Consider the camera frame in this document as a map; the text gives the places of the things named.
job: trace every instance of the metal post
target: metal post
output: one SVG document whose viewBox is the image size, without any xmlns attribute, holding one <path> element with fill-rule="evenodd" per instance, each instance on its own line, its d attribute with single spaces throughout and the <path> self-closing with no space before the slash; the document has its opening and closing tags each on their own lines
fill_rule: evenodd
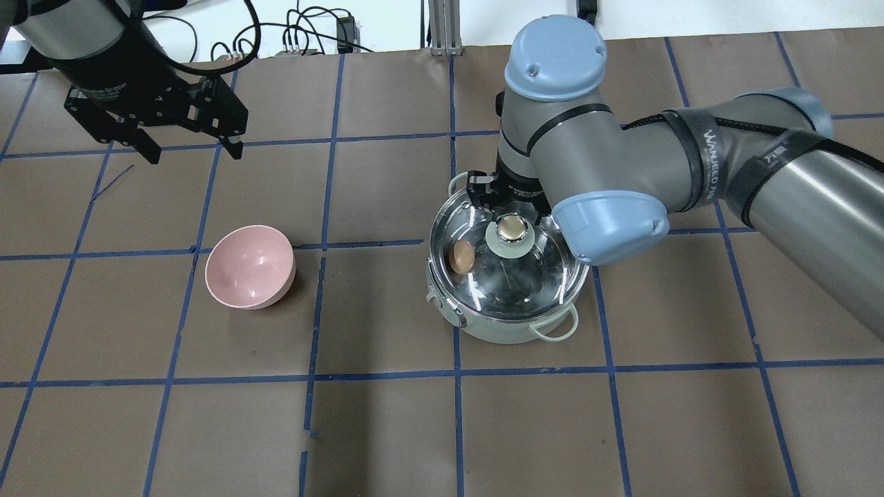
<svg viewBox="0 0 884 497">
<path fill-rule="evenodd" d="M 430 4 L 430 53 L 460 55 L 461 0 L 428 0 Z"/>
</svg>

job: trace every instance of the bowl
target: bowl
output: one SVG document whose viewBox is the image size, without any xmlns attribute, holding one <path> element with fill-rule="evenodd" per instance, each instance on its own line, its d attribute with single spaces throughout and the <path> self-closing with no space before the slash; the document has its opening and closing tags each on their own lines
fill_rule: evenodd
<svg viewBox="0 0 884 497">
<path fill-rule="evenodd" d="M 206 261 L 206 287 L 234 309 L 262 309 L 294 281 L 292 244 L 270 226 L 243 226 L 217 243 Z"/>
</svg>

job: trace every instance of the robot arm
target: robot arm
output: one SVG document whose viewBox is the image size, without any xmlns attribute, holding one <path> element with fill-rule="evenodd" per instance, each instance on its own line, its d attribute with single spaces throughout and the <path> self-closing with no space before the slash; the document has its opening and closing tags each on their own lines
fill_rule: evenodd
<svg viewBox="0 0 884 497">
<path fill-rule="evenodd" d="M 832 141 L 830 116 L 800 88 L 621 128 L 598 90 L 605 61 L 576 18 L 518 34 L 497 171 L 470 174 L 473 204 L 534 203 L 578 260 L 601 265 L 662 241 L 667 213 L 724 199 L 884 340 L 884 164 Z"/>
<path fill-rule="evenodd" d="M 156 164 L 160 147 L 142 128 L 178 125 L 242 157 L 246 107 L 219 72 L 193 70 L 204 77 L 182 80 L 174 69 L 186 68 L 163 53 L 132 10 L 128 0 L 19 0 L 14 26 L 71 81 L 65 109 L 96 141 L 131 145 Z"/>
</svg>

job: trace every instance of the gray robot arm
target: gray robot arm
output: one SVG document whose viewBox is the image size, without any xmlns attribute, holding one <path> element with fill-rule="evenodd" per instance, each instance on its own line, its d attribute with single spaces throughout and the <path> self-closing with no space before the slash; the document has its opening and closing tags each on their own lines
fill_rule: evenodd
<svg viewBox="0 0 884 497">
<path fill-rule="evenodd" d="M 831 140 L 819 100 L 778 88 L 623 128 L 598 89 L 605 61 L 580 19 L 518 34 L 497 171 L 469 177 L 473 203 L 532 202 L 578 260 L 602 265 L 659 243 L 668 213 L 726 200 L 884 340 L 884 166 Z"/>
</svg>

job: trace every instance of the grid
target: grid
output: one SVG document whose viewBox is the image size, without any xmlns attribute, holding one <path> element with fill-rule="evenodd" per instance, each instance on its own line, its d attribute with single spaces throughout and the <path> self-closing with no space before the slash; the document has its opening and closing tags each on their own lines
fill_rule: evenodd
<svg viewBox="0 0 884 497">
<path fill-rule="evenodd" d="M 779 34 L 775 34 L 776 40 L 779 45 L 779 49 L 785 60 L 787 67 L 789 68 L 789 73 L 794 81 L 796 86 L 800 86 L 800 81 L 797 78 L 795 69 L 792 66 L 791 61 L 789 60 L 789 54 L 786 51 L 782 43 L 782 39 Z M 682 76 L 679 72 L 679 66 L 675 59 L 675 54 L 672 49 L 672 45 L 669 39 L 665 39 L 665 44 L 667 47 L 667 52 L 669 55 L 669 59 L 672 65 L 672 69 L 674 71 L 675 79 L 678 83 L 678 88 L 681 93 L 682 102 L 685 106 L 690 105 L 687 92 L 685 91 L 684 84 L 682 82 Z M 304 144 L 304 143 L 323 143 L 328 144 L 330 149 L 329 161 L 327 165 L 327 176 L 325 183 L 325 191 L 324 191 L 324 213 L 323 213 L 323 223 L 322 223 L 322 241 L 319 244 L 305 244 L 295 246 L 296 250 L 298 249 L 320 249 L 323 252 L 334 249 L 349 249 L 349 248 L 362 248 L 362 247 L 389 247 L 389 246 L 408 246 L 408 245 L 420 245 L 424 242 L 424 240 L 411 239 L 411 240 L 388 240 L 388 241 L 362 241 L 362 242 L 344 242 L 344 243 L 330 243 L 328 242 L 328 224 L 329 224 L 329 213 L 331 206 L 331 197 L 332 197 L 332 183 L 334 181 L 334 166 L 335 166 L 335 148 L 340 142 L 347 141 L 382 141 L 382 140 L 403 140 L 403 139 L 422 139 L 422 138 L 434 138 L 434 137 L 443 137 L 447 136 L 450 139 L 450 151 L 451 151 L 451 176 L 455 175 L 456 165 L 457 165 L 457 157 L 456 157 L 456 149 L 455 143 L 458 137 L 462 136 L 471 136 L 471 135 L 495 135 L 497 134 L 497 130 L 482 130 L 482 131 L 457 131 L 456 125 L 456 116 L 455 116 L 455 105 L 454 105 L 454 84 L 455 84 L 455 64 L 457 63 L 456 57 L 449 58 L 448 64 L 448 76 L 449 76 L 449 96 L 450 96 L 450 129 L 448 133 L 433 133 L 433 134 L 396 134 L 396 135 L 379 135 L 379 136 L 360 136 L 360 137 L 338 137 L 338 121 L 339 121 L 339 113 L 340 113 L 340 96 L 341 96 L 341 87 L 342 87 L 342 79 L 346 67 L 347 56 L 340 56 L 338 71 L 337 71 L 337 80 L 336 80 L 336 90 L 335 90 L 335 99 L 334 99 L 334 110 L 333 110 L 333 121 L 331 127 L 331 136 L 327 139 L 307 139 L 307 140 L 282 140 L 282 141 L 252 141 L 246 142 L 246 147 L 261 147 L 267 145 L 279 145 L 279 144 Z M 237 73 L 234 73 L 232 79 L 232 88 L 235 89 L 237 80 Z M 6 158 L 21 158 L 21 157 L 62 157 L 62 156 L 78 156 L 78 155 L 95 155 L 95 156 L 103 156 L 102 166 L 95 179 L 95 187 L 92 192 L 92 200 L 94 201 L 97 196 L 102 193 L 101 185 L 103 184 L 103 177 L 108 165 L 108 161 L 114 154 L 127 154 L 133 153 L 130 149 L 115 149 L 113 144 L 109 145 L 106 149 L 96 149 L 96 150 L 88 150 L 88 151 L 66 151 L 66 152 L 38 152 L 38 153 L 25 153 L 25 154 L 7 154 L 7 150 L 12 141 L 13 135 L 15 134 L 16 128 L 21 121 L 21 118 L 25 112 L 25 108 L 27 106 L 28 100 L 31 97 L 31 94 L 34 90 L 34 85 L 37 81 L 37 75 L 31 81 L 31 85 L 27 91 L 24 103 L 21 105 L 19 109 L 18 115 L 15 119 L 15 122 L 12 126 L 9 136 L 6 139 L 4 147 L 2 151 L 0 151 L 0 164 Z M 879 113 L 869 113 L 869 114 L 844 114 L 834 116 L 834 119 L 876 119 L 884 117 L 884 114 Z M 13 255 L 13 256 L 0 256 L 0 262 L 2 261 L 18 261 L 18 260 L 45 260 L 45 259 L 66 259 L 69 260 L 69 264 L 64 275 L 63 283 L 58 292 L 58 297 L 56 304 L 54 306 L 52 317 L 50 319 L 50 323 L 45 335 L 45 338 L 42 343 L 42 347 L 40 350 L 40 354 L 37 357 L 36 364 L 34 365 L 33 374 L 31 378 L 27 382 L 0 382 L 0 388 L 23 388 L 26 389 L 25 398 L 23 404 L 20 409 L 20 413 L 18 416 L 17 423 L 15 425 L 11 440 L 9 441 L 8 448 L 5 452 L 5 457 L 3 461 L 2 469 L 0 469 L 0 486 L 2 486 L 7 470 L 9 469 L 10 461 L 13 457 L 16 443 L 18 440 L 19 432 L 21 430 L 21 426 L 27 416 L 28 406 L 31 399 L 31 395 L 36 388 L 43 387 L 77 387 L 77 386 L 138 386 L 138 385 L 154 385 L 154 386 L 163 386 L 164 393 L 162 398 L 162 404 L 160 407 L 159 415 L 156 421 L 156 432 L 153 438 L 152 448 L 150 452 L 149 465 L 146 469 L 146 477 L 144 482 L 143 495 L 146 497 L 150 495 L 151 484 L 153 479 L 154 468 L 156 466 L 156 456 L 157 451 L 160 446 L 161 439 L 163 437 L 163 428 L 164 428 L 164 420 L 166 415 L 166 410 L 169 403 L 169 396 L 173 386 L 177 385 L 208 385 L 208 384 L 236 384 L 236 383 L 271 383 L 271 382 L 303 382 L 307 385 L 307 397 L 306 397 L 306 408 L 304 412 L 304 430 L 307 432 L 311 432 L 312 428 L 312 412 L 313 412 L 313 398 L 314 398 L 314 389 L 316 382 L 327 382 L 327 381 L 367 381 L 367 380 L 384 380 L 384 379 L 394 379 L 394 378 L 453 378 L 454 379 L 454 419 L 455 419 L 455 446 L 456 446 L 456 470 L 457 470 L 457 494 L 462 496 L 465 494 L 464 490 L 464 446 L 463 446 L 463 402 L 461 398 L 461 379 L 465 377 L 475 377 L 475 376 L 507 376 L 507 375 L 552 375 L 552 374 L 599 374 L 599 375 L 607 375 L 611 404 L 613 408 L 613 423 L 614 429 L 616 432 L 616 441 L 617 448 L 620 459 L 621 466 L 621 477 L 623 483 L 624 493 L 627 496 L 632 495 L 632 486 L 630 484 L 629 477 L 629 458 L 626 450 L 625 439 L 629 436 L 628 433 L 624 433 L 623 423 L 621 421 L 621 408 L 618 396 L 617 389 L 617 375 L 618 373 L 624 372 L 653 372 L 653 371 L 713 371 L 713 370 L 757 370 L 762 384 L 764 386 L 768 408 L 770 409 L 770 416 L 773 420 L 773 426 L 776 431 L 776 437 L 779 442 L 782 462 L 785 466 L 787 475 L 789 477 L 789 485 L 791 488 L 791 492 L 798 496 L 800 495 L 799 482 L 796 478 L 795 472 L 792 467 L 791 458 L 789 455 L 789 447 L 788 441 L 786 440 L 785 435 L 783 434 L 780 416 L 777 410 L 776 400 L 774 399 L 774 392 L 770 385 L 770 380 L 767 375 L 767 371 L 775 368 L 801 368 L 801 367 L 826 367 L 826 366 L 862 366 L 862 365 L 874 365 L 874 364 L 884 364 L 884 357 L 874 357 L 874 358 L 847 358 L 847 359 L 819 359 L 819 360 L 786 360 L 786 361 L 768 361 L 764 358 L 763 352 L 759 344 L 755 341 L 755 326 L 752 319 L 752 314 L 750 310 L 750 305 L 746 297 L 745 289 L 743 288 L 743 281 L 740 275 L 740 268 L 737 264 L 734 250 L 731 245 L 730 234 L 732 233 L 746 233 L 753 231 L 750 228 L 732 228 L 728 227 L 725 223 L 725 219 L 723 217 L 720 206 L 715 206 L 716 216 L 719 222 L 719 226 L 716 228 L 696 228 L 696 229 L 678 229 L 673 230 L 671 234 L 673 235 L 686 235 L 686 234 L 697 234 L 697 233 L 717 233 L 720 234 L 722 240 L 725 244 L 728 260 L 730 262 L 730 269 L 733 272 L 733 278 L 736 284 L 736 288 L 739 294 L 740 303 L 743 307 L 743 314 L 746 320 L 746 325 L 748 326 L 752 346 L 754 348 L 754 353 L 756 360 L 754 362 L 729 362 L 729 363 L 670 363 L 670 364 L 646 364 L 646 365 L 620 365 L 618 366 L 614 360 L 614 354 L 612 351 L 610 335 L 608 332 L 608 324 L 606 317 L 606 305 L 605 305 L 605 292 L 604 285 L 601 275 L 597 267 L 592 268 L 592 284 L 596 291 L 597 296 L 597 304 L 598 304 L 598 314 L 601 324 L 601 332 L 602 339 L 604 343 L 605 349 L 605 365 L 604 366 L 585 366 L 585 367 L 565 367 L 565 368 L 513 368 L 513 369 L 463 369 L 461 367 L 461 335 L 460 330 L 456 327 L 453 328 L 452 333 L 452 351 L 453 351 L 453 368 L 445 369 L 445 370 L 431 370 L 431 371 L 405 371 L 405 372 L 380 372 L 380 373 L 364 373 L 364 374 L 317 374 L 316 373 L 316 357 L 317 350 L 319 347 L 319 343 L 321 340 L 321 311 L 323 306 L 323 292 L 324 292 L 324 278 L 325 278 L 325 267 L 326 267 L 326 257 L 323 255 L 320 261 L 320 268 L 318 273 L 318 285 L 316 289 L 316 305 L 314 311 L 314 325 L 313 325 L 313 337 L 312 337 L 312 346 L 310 352 L 310 363 L 309 363 L 309 372 L 307 374 L 300 375 L 278 375 L 278 376 L 249 376 L 249 377 L 222 377 L 222 378 L 176 378 L 175 377 L 175 368 L 176 363 L 178 361 L 179 355 L 179 347 L 181 343 L 181 330 L 184 328 L 184 325 L 187 320 L 187 311 L 190 302 L 191 292 L 194 285 L 195 272 L 197 268 L 197 261 L 200 254 L 207 254 L 211 251 L 211 248 L 204 247 L 203 243 L 203 233 L 206 226 L 206 219 L 209 213 L 210 200 L 212 196 L 213 185 L 215 181 L 216 171 L 218 160 L 222 149 L 218 145 L 193 145 L 193 146 L 176 146 L 176 147 L 168 147 L 166 150 L 174 150 L 174 149 L 214 149 L 215 154 L 212 161 L 212 166 L 210 170 L 209 180 L 206 187 L 204 202 L 202 207 L 202 216 L 199 224 L 198 232 L 195 236 L 194 245 L 189 248 L 169 248 L 169 249 L 160 249 L 160 250 L 144 250 L 144 251 L 106 251 L 106 252 L 81 252 L 80 245 L 82 243 L 84 234 L 86 232 L 89 219 L 92 214 L 92 209 L 94 204 L 92 202 L 89 203 L 88 208 L 84 214 L 83 221 L 80 227 L 79 236 L 77 237 L 77 242 L 74 246 L 74 249 L 70 253 L 61 253 L 61 254 L 23 254 L 23 255 Z M 130 257 L 130 256 L 174 256 L 174 255 L 192 255 L 193 262 L 189 275 L 189 279 L 187 282 L 187 289 L 184 296 L 184 301 L 182 302 L 178 333 L 176 334 L 174 343 L 172 345 L 168 372 L 165 378 L 131 378 L 131 379 L 78 379 L 78 380 L 39 380 L 38 376 L 42 367 L 43 359 L 46 355 L 47 347 L 50 344 L 50 340 L 52 338 L 53 328 L 55 326 L 58 312 L 63 305 L 63 301 L 65 299 L 65 291 L 68 287 L 68 283 L 70 282 L 71 275 L 74 269 L 75 264 L 78 260 L 83 258 L 99 258 L 99 257 Z M 300 459 L 300 467 L 299 467 L 299 481 L 301 483 L 301 495 L 304 494 L 304 486 L 305 486 L 305 478 L 307 476 L 307 468 L 310 463 L 309 453 L 308 451 L 304 451 L 301 453 Z"/>
</svg>

